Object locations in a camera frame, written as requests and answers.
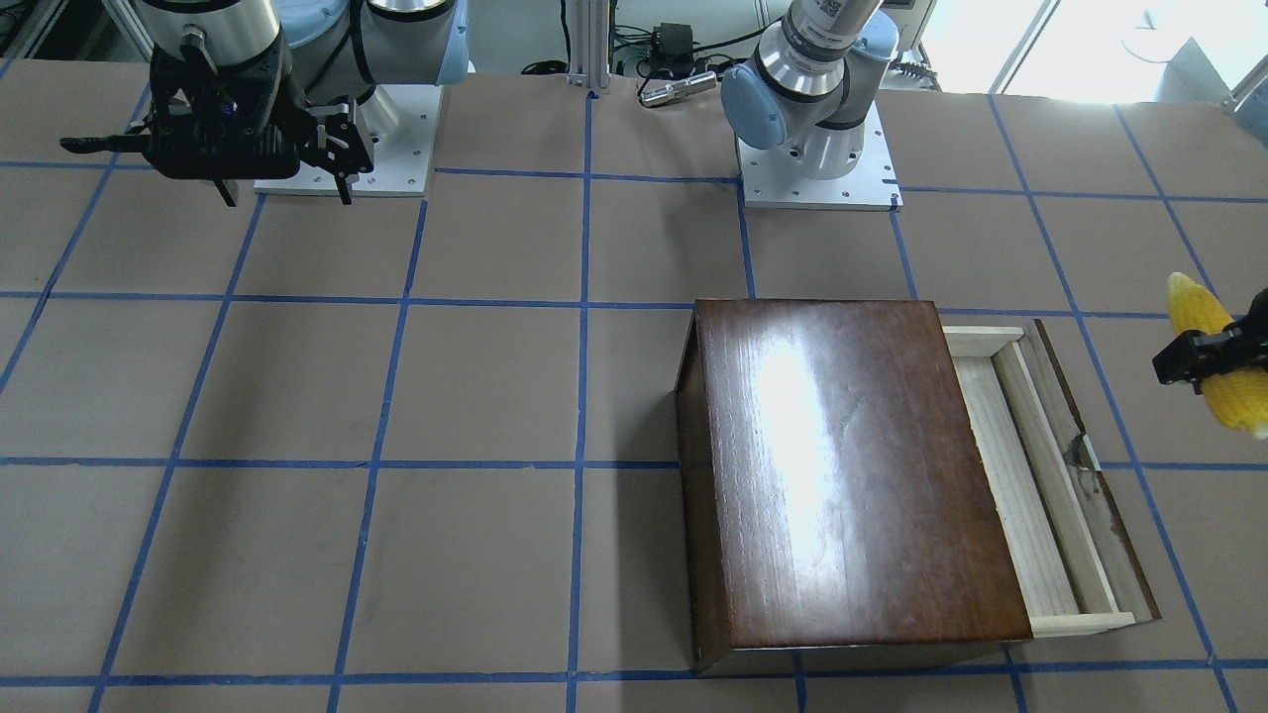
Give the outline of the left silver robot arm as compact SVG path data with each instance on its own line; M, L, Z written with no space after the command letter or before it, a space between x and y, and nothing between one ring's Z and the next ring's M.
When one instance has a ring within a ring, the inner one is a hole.
M723 74L724 115L742 148L773 151L838 142L818 179L851 171L864 148L862 127L896 58L900 30L879 1L792 1L758 36L748 60ZM1213 392L1219 377L1265 374L1265 293L1235 320L1222 312L1213 324L1200 310L1182 307L1179 280L1169 280L1175 337L1153 358L1161 384L1187 382Z

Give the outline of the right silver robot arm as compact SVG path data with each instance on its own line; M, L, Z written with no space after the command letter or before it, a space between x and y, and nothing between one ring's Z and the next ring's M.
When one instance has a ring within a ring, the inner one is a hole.
M470 74L467 1L139 1L150 109L68 154L138 154L227 206L424 197L443 89Z

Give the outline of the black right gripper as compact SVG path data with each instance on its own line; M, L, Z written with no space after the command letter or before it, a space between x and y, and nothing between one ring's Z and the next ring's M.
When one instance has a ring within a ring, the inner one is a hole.
M222 66L210 36L186 29L176 49L155 49L148 134L60 137L68 154L139 154L167 179L209 181L228 207L240 204L235 179L287 179L306 162L332 176L340 202L375 167L374 140L358 99L307 107L290 75L287 41L241 63Z

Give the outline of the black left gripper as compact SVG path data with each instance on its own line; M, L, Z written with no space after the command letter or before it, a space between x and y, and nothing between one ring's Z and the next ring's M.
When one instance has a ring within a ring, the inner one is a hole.
M1253 298L1248 312L1232 322L1232 329L1208 334L1197 329L1182 331L1153 356L1153 369L1160 384L1187 383L1194 395L1205 393L1205 382L1238 370L1267 364L1267 288Z

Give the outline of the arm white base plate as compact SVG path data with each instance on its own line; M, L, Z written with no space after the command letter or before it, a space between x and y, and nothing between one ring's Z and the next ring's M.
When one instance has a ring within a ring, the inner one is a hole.
M861 126L812 126L768 150L735 140L735 151L749 207L893 212L904 206L876 103Z
M378 85L361 105L350 100L366 131L374 166L349 178L353 197L424 197L441 113L444 88Z

